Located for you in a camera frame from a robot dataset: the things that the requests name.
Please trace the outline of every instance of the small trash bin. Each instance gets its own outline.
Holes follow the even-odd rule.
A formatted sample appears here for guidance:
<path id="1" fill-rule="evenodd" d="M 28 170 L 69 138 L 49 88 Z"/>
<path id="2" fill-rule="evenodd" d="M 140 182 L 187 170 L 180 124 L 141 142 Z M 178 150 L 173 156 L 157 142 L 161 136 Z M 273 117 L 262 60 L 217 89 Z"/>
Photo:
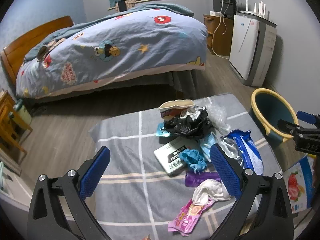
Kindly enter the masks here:
<path id="1" fill-rule="evenodd" d="M 279 130 L 279 119 L 299 124 L 290 104 L 278 93 L 265 88 L 256 89 L 252 93 L 249 114 L 273 149 L 293 138 Z"/>
<path id="2" fill-rule="evenodd" d="M 22 99 L 19 99 L 17 103 L 13 106 L 13 109 L 18 113 L 18 115 L 21 117 L 21 119 L 26 123 L 30 124 L 32 117 L 27 111 L 26 107 L 22 104 Z M 13 113 L 10 112 L 10 118 L 15 122 L 15 117 L 13 116 Z"/>

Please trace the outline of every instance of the headboard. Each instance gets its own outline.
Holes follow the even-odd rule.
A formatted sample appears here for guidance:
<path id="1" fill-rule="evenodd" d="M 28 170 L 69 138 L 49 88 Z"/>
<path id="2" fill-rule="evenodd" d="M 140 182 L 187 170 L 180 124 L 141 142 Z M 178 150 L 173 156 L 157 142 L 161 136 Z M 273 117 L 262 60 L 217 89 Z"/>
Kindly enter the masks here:
<path id="1" fill-rule="evenodd" d="M 6 69 L 14 86 L 16 85 L 17 75 L 24 56 L 29 50 L 40 43 L 50 33 L 72 25 L 73 22 L 70 16 L 55 19 L 23 34 L 0 52 L 3 67 Z"/>

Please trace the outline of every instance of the crumpled blue glove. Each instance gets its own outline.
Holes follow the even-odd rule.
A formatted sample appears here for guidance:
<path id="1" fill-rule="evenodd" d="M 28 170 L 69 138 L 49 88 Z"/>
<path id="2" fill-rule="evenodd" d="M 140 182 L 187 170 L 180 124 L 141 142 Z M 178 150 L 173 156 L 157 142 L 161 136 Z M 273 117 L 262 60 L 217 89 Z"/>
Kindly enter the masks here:
<path id="1" fill-rule="evenodd" d="M 183 160 L 195 173 L 200 173 L 207 167 L 204 157 L 196 149 L 185 149 L 179 154 L 179 158 Z"/>

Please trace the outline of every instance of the box with strawberry picture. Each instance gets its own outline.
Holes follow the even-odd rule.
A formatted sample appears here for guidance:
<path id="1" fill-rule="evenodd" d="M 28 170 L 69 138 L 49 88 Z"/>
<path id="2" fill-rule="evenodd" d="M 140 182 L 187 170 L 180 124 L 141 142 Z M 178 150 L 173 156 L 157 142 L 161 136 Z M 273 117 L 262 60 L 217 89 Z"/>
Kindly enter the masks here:
<path id="1" fill-rule="evenodd" d="M 283 173 L 285 185 L 290 198 L 292 213 L 311 207 L 313 158 L 305 156 Z"/>

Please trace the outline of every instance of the bolt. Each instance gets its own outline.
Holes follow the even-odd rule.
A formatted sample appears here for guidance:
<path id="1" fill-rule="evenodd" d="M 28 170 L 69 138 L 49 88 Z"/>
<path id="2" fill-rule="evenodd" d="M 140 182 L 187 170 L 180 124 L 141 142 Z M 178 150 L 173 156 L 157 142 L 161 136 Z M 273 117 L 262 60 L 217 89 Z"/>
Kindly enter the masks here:
<path id="1" fill-rule="evenodd" d="M 276 173 L 276 174 L 275 174 L 275 177 L 276 177 L 276 179 L 282 179 L 282 176 L 281 176 L 280 173 Z"/>
<path id="2" fill-rule="evenodd" d="M 76 174 L 76 171 L 74 171 L 74 170 L 68 171 L 69 177 L 73 177 L 75 174 Z"/>
<path id="3" fill-rule="evenodd" d="M 251 169 L 245 169 L 244 172 L 247 175 L 252 175 L 253 174 L 253 171 Z"/>
<path id="4" fill-rule="evenodd" d="M 43 180 L 45 180 L 45 175 L 41 175 L 41 176 L 39 177 L 39 181 L 43 181 Z"/>

